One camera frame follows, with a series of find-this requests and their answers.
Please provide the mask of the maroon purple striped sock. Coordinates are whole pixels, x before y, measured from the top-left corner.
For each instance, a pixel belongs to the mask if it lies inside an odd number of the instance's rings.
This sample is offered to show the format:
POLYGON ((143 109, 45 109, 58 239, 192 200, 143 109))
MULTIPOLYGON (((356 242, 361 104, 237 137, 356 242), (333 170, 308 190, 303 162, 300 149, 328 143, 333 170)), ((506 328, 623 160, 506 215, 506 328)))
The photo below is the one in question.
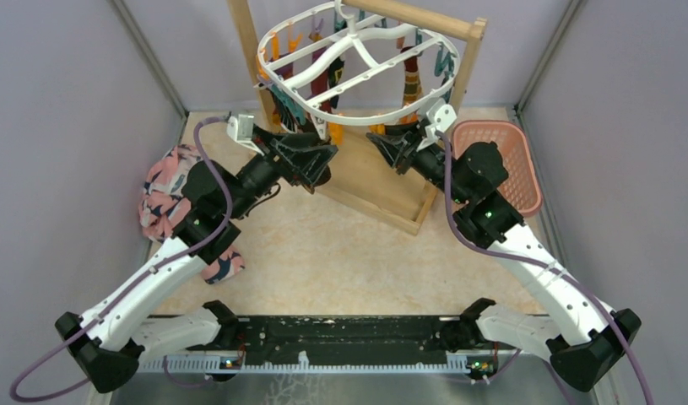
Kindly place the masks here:
MULTIPOLYGON (((293 72, 294 68, 292 63, 284 65, 276 70, 276 73, 284 79, 290 78, 293 72)), ((295 132, 297 130, 297 124, 294 114, 281 97, 276 94, 273 94, 272 97, 274 101, 274 113, 272 115, 273 123, 281 126, 286 132, 295 132)))

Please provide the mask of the white plastic sock hanger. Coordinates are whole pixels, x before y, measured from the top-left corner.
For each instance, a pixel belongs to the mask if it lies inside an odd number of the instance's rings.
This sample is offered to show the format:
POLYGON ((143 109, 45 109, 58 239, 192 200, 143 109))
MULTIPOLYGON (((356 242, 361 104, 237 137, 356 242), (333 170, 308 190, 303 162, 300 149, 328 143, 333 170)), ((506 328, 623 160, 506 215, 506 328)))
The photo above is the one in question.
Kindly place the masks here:
POLYGON ((439 25, 416 22, 411 13, 398 18, 393 6, 374 8, 330 1, 309 8, 271 28, 259 41, 255 61, 260 87, 271 95, 286 93, 300 105, 324 141, 329 141, 329 122, 346 127, 367 127, 382 132, 385 126, 423 107, 429 99, 448 104, 461 73, 461 53, 453 36, 439 25), (404 46, 412 46, 401 53, 404 46), (315 63, 311 54, 327 50, 315 63), (403 107, 404 60, 416 55, 420 70, 421 97, 403 107), (339 85, 311 97, 310 83, 341 56, 345 60, 339 85), (276 70, 293 64, 284 79, 276 70), (320 104, 339 96, 331 113, 320 104))

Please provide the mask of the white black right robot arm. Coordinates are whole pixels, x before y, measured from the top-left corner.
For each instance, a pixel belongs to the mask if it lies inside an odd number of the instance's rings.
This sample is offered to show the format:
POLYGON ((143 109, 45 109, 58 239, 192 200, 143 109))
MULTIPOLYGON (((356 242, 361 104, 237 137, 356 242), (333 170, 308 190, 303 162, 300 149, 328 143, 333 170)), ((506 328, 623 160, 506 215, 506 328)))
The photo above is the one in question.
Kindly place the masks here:
POLYGON ((542 359, 580 392, 588 392, 627 358, 649 388, 631 349, 641 327, 630 309, 615 310, 577 281, 540 243, 500 192, 508 178, 496 143, 471 143, 460 155, 440 131, 418 124, 369 135, 387 163, 415 170, 444 195, 447 222, 467 248, 495 258, 544 308, 542 316, 478 300, 465 312, 462 339, 472 348, 504 343, 542 359))

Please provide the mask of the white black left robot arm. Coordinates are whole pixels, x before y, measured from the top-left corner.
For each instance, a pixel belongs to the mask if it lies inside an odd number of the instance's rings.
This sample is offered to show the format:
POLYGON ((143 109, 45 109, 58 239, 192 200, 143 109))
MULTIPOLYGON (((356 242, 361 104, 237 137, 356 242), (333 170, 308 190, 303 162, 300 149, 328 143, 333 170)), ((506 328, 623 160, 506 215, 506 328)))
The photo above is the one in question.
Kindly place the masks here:
POLYGON ((240 234, 236 221, 266 192, 279 181, 313 192, 338 151, 314 132, 269 132, 243 118, 226 124, 227 135, 252 150, 253 157, 231 174, 203 156, 182 190, 191 207, 159 250, 98 305, 57 320, 68 352, 100 393, 124 386, 150 360, 185 348, 213 344, 227 349, 236 343, 237 317, 219 301, 158 321, 151 312, 230 248, 240 234))

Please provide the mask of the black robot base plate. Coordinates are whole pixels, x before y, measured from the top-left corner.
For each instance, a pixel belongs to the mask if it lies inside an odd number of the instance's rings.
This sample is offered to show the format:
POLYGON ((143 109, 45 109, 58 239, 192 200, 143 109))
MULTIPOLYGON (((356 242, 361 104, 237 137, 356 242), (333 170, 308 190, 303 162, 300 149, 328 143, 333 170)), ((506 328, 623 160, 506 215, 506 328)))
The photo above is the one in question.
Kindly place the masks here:
POLYGON ((246 365, 442 365, 448 354, 496 344, 471 332, 458 316, 249 316, 196 351, 242 354, 246 365))

